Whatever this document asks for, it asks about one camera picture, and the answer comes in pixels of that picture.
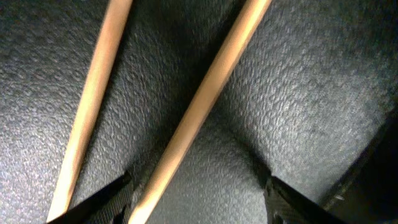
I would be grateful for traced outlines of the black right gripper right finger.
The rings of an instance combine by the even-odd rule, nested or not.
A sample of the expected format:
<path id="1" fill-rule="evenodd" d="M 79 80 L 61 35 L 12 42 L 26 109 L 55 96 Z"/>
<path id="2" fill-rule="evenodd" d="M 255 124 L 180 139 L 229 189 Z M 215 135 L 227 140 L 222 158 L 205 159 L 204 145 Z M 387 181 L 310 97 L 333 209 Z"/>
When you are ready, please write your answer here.
<path id="1" fill-rule="evenodd" d="M 328 213 L 277 177 L 271 176 L 267 180 L 264 197 L 269 224 L 344 224 L 344 221 Z"/>

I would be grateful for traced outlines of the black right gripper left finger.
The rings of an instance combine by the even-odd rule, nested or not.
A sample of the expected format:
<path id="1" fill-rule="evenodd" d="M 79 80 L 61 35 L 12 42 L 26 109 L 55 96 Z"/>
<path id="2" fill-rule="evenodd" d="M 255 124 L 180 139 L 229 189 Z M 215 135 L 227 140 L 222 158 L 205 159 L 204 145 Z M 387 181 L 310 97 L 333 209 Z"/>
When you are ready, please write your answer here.
<path id="1" fill-rule="evenodd" d="M 127 223 L 125 212 L 133 190 L 132 177 L 125 172 L 50 224 Z"/>

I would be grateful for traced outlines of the wooden chopstick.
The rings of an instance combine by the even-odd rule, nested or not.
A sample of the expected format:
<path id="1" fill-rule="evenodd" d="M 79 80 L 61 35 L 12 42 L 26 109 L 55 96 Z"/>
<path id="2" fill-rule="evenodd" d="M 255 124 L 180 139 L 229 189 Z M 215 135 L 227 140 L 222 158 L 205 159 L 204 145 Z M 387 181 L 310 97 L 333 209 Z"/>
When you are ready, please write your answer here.
<path id="1" fill-rule="evenodd" d="M 271 0 L 245 2 L 134 207 L 128 224 L 145 224 L 175 175 Z"/>
<path id="2" fill-rule="evenodd" d="M 67 212 L 93 132 L 132 0 L 110 0 L 57 179 L 47 223 Z"/>

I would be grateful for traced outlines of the round black tray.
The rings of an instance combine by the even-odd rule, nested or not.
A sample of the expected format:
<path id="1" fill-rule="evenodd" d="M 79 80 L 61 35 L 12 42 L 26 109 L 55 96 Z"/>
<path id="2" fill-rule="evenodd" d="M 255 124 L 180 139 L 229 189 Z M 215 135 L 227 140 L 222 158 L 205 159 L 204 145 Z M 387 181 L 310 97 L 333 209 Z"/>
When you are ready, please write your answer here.
<path id="1" fill-rule="evenodd" d="M 46 221 L 106 1 L 1 2 L 1 222 Z M 242 1 L 134 1 L 71 202 L 135 206 Z M 276 176 L 397 221 L 397 2 L 272 1 L 150 223 L 265 223 Z"/>

